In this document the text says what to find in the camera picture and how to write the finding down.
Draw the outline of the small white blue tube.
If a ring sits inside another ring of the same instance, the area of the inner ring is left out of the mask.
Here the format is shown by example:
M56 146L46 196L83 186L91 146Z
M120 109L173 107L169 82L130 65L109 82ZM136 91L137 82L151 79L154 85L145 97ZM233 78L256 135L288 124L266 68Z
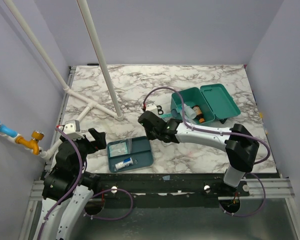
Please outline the small white blue tube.
M129 157L127 159L124 159L123 161L120 161L118 163L116 163L114 165L114 169L116 171L119 171L123 168L126 168L126 167L129 167L129 166L133 166L137 163L137 160L136 159L133 159L132 157Z

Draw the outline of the teal divided tray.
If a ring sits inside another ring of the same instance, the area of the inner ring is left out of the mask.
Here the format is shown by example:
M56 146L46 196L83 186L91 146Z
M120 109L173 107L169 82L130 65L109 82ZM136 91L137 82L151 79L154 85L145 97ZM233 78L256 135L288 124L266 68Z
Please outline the teal divided tray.
M110 157L109 155L109 145L117 143L125 143L126 139L113 141L107 144L107 160L108 160L108 169L111 173L120 173L124 171L130 171L145 167L150 167L154 163L154 157L152 153L152 148L150 141L146 136L134 137L132 139L132 151L130 154L124 154L119 156ZM136 164L120 169L119 171L115 170L115 164L127 159L133 158L137 161Z

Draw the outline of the white plastic bottle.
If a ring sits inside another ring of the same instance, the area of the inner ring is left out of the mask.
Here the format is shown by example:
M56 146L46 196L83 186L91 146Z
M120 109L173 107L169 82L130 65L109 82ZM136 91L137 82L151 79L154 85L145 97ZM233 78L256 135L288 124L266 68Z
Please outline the white plastic bottle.
M193 120L196 118L197 114L190 106L185 105L183 109L189 119Z

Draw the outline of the clear zip bag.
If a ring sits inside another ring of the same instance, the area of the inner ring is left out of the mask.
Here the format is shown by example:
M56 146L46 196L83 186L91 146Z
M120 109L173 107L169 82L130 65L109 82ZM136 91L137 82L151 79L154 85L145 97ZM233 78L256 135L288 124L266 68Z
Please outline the clear zip bag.
M130 154L132 152L132 139L127 138L125 140L125 144L126 144L126 151L127 151L128 154Z

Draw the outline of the teal medicine kit box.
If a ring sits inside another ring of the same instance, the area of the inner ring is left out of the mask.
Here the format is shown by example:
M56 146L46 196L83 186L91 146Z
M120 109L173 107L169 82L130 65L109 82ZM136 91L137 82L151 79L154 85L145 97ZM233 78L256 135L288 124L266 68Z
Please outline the teal medicine kit box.
M224 124L227 119L237 117L241 111L225 86L221 83L202 85L201 87L192 87L181 90L178 94L171 95L170 109L177 112L177 117L182 117L182 102L194 110L196 113L202 113L203 119L198 117L187 121L193 124L208 126L214 121Z

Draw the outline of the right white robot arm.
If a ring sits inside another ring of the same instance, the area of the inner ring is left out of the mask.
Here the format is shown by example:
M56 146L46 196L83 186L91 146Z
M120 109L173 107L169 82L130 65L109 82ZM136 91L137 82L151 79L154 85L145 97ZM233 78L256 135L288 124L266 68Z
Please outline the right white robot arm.
M149 140L198 144L225 152L230 166L220 183L220 191L226 196L237 192L241 179L253 170L260 147L258 141L241 124L215 128L175 118L164 121L151 111L142 113L138 123L144 128Z

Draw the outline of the teal bandage packet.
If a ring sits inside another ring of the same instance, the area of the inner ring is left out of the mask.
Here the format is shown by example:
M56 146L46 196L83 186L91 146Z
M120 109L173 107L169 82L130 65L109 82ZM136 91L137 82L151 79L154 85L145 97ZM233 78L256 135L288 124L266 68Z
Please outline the teal bandage packet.
M109 150L110 157L116 157L116 156L128 154L128 147L125 142L109 145L108 150Z

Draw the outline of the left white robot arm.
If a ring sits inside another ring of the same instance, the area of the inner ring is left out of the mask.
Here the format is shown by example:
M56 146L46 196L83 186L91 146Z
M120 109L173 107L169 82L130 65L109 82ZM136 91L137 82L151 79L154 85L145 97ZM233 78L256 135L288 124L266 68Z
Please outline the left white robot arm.
M107 146L105 132L88 129L93 141L73 123L59 125L61 144L55 165L43 181L42 208L35 240L68 240L90 198L101 191L100 176L86 170L87 156Z

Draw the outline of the brown medicine bottle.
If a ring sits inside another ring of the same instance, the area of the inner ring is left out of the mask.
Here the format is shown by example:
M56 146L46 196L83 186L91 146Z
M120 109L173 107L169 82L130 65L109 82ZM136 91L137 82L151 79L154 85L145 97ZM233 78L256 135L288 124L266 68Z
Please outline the brown medicine bottle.
M198 122L201 124L201 123L204 123L206 120L204 118L204 114L203 112L201 111L200 107L198 105L194 105L192 107L193 111L195 112L196 114L196 117L195 119L198 120Z

